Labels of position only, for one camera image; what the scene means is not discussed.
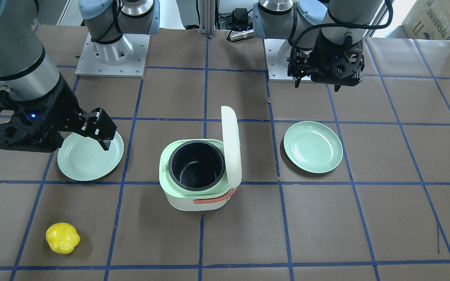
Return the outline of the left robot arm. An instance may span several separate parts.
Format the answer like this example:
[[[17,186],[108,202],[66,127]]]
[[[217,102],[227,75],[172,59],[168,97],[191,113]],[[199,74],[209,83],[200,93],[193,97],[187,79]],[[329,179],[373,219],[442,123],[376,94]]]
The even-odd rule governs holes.
[[[316,84],[355,87],[365,68],[364,35],[393,20],[391,0],[259,0],[252,7],[255,36],[283,39],[286,75],[298,88]]]

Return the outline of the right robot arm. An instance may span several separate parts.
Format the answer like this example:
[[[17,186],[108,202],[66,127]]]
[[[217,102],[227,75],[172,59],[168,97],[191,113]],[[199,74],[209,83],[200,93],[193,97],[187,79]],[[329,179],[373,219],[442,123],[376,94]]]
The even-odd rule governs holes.
[[[89,137],[107,151],[117,127],[103,108],[83,110],[30,24],[39,0],[0,0],[0,149],[50,153],[60,132]],[[160,27],[158,0],[81,0],[89,41],[78,75],[141,77],[143,43]]]

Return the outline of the green plate near right arm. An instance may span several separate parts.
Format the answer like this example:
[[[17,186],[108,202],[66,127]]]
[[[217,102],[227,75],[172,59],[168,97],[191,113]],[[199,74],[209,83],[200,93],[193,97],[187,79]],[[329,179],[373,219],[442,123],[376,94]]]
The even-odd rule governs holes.
[[[60,171],[72,180],[96,180],[118,166],[123,152],[124,142],[118,132],[107,151],[94,139],[71,133],[58,150],[57,164]]]

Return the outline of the green plate near left arm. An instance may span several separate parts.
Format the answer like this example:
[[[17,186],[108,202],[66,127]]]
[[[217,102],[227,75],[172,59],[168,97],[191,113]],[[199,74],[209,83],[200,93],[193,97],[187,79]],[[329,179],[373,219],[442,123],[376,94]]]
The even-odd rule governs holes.
[[[291,162],[313,174],[334,170],[343,158],[343,146],[337,134],[315,121],[293,124],[287,129],[283,141]]]

